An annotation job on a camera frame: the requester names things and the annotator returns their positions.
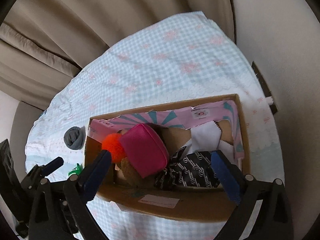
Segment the green packet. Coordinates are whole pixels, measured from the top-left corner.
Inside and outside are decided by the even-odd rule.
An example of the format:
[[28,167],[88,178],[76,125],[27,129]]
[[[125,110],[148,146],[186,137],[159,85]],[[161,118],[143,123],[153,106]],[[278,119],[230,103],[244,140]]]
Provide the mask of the green packet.
[[83,171],[83,165],[77,163],[76,167],[74,167],[71,171],[68,172],[68,176],[70,177],[71,175],[79,175]]

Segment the white paper in box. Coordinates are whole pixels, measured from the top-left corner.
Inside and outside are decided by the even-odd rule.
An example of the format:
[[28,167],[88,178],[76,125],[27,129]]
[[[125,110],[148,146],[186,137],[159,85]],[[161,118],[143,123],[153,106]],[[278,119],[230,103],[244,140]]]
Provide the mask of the white paper in box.
[[195,151],[221,150],[225,156],[234,157],[233,145],[221,139],[222,130],[216,122],[211,121],[195,126],[190,131],[191,139],[183,145],[185,147],[184,155],[189,155]]

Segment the cardboard box with pink lining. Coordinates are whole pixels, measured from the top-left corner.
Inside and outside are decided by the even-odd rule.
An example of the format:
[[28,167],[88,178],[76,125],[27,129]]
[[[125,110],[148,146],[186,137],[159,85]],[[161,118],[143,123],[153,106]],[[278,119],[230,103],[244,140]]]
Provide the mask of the cardboard box with pink lining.
[[[93,163],[101,151],[103,139],[137,124],[149,124],[164,131],[169,152],[174,152],[191,137],[190,129],[207,122],[216,122],[222,139],[229,142],[233,158],[240,170],[250,171],[249,145],[244,114],[237,94],[166,103],[129,109],[89,120],[85,146],[85,164]],[[97,192],[106,202],[148,215],[201,222],[225,221],[235,208],[221,187],[217,189],[181,189],[162,191],[148,186],[130,186],[114,167],[110,168]]]

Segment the orange pompom toy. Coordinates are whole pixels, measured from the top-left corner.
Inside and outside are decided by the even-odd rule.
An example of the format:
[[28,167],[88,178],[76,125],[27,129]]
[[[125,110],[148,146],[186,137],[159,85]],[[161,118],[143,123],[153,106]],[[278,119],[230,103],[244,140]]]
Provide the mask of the orange pompom toy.
[[120,163],[126,158],[126,152],[120,142],[120,133],[112,133],[107,135],[101,143],[101,149],[110,152],[112,163]]

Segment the light blue checkered bedsheet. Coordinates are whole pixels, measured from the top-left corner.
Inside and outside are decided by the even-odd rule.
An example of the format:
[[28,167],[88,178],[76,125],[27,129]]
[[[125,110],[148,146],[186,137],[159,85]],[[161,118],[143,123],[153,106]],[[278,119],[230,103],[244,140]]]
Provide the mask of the light blue checkered bedsheet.
[[[121,40],[88,64],[35,121],[25,147],[27,170],[61,157],[63,166],[48,178],[66,180],[77,163],[85,164],[93,116],[228,94],[240,98],[248,136],[250,171],[240,171],[260,181],[283,181],[274,117],[253,69],[202,12],[166,18]],[[86,128],[80,150],[69,149],[63,140],[73,126]],[[238,167],[233,157],[226,158]],[[214,239],[226,223],[135,212],[101,200],[97,193],[87,207],[108,239]]]

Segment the grey rolled sock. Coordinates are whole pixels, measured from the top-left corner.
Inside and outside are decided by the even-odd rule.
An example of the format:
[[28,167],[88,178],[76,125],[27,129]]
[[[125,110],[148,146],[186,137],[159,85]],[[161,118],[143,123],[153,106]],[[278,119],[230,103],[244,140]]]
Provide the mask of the grey rolled sock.
[[78,127],[73,126],[68,129],[63,140],[65,145],[71,150],[80,150],[83,148],[86,139],[86,128],[85,126]]

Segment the magenta pouch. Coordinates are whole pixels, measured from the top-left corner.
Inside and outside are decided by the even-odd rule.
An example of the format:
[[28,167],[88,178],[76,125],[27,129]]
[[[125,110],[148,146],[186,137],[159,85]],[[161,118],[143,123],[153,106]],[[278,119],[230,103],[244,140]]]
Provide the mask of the magenta pouch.
[[138,124],[119,139],[127,158],[141,178],[164,170],[169,161],[168,150],[153,128]]

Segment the beige curtain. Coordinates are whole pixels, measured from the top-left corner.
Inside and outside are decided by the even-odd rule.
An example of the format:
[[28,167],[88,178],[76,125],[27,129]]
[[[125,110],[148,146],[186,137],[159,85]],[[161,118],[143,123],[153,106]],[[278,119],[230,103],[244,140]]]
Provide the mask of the beige curtain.
[[123,38],[202,11],[230,37],[233,0],[16,0],[1,23],[1,91],[40,109]]

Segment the black printed cloth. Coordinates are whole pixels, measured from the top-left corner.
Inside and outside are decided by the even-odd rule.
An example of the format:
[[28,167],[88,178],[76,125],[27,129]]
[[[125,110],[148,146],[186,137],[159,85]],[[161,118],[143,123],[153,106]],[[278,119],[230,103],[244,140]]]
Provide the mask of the black printed cloth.
[[195,151],[184,155],[181,147],[166,168],[155,176],[155,188],[174,191],[181,188],[217,189],[220,181],[211,166],[211,152]]

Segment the brown hedgehog plush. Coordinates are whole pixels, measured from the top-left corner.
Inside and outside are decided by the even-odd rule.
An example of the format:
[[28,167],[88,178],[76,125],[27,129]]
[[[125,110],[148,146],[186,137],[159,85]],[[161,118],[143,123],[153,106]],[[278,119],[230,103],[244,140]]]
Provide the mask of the brown hedgehog plush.
[[135,168],[131,165],[128,157],[125,157],[121,160],[120,169],[127,183],[130,184],[132,187],[143,186],[143,179],[141,178],[139,173],[135,170]]

